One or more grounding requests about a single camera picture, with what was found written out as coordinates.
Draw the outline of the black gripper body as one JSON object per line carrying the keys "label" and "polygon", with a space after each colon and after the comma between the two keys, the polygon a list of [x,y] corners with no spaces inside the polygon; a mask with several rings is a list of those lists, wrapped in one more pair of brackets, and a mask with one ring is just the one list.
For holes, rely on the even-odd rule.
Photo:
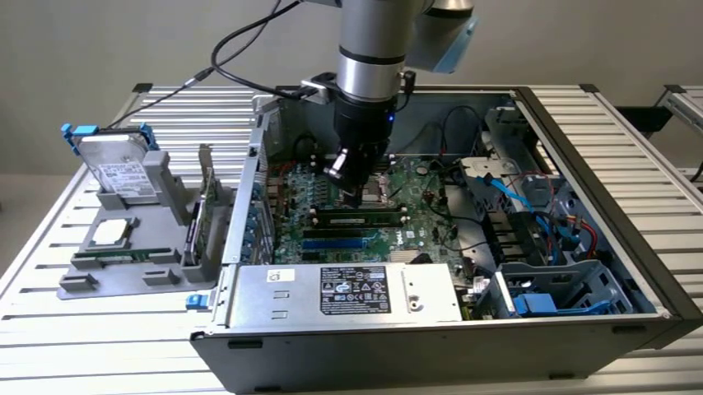
{"label": "black gripper body", "polygon": [[333,130],[338,136],[338,146],[358,151],[368,142],[386,141],[389,144],[394,108],[396,98],[368,102],[340,95],[333,106]]}

